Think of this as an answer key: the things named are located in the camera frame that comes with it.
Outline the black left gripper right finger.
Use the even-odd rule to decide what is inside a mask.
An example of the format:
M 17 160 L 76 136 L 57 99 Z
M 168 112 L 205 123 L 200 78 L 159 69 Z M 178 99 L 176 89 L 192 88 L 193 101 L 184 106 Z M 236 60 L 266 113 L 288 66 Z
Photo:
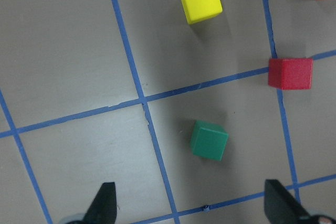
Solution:
M 310 214 L 277 179 L 264 184 L 264 213 L 270 223 L 305 223 Z

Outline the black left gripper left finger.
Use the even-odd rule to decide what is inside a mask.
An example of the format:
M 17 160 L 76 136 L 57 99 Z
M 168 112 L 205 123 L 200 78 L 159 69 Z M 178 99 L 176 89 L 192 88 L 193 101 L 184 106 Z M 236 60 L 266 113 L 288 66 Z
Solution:
M 117 197 L 114 182 L 103 183 L 88 208 L 83 223 L 111 223 L 117 218 Z

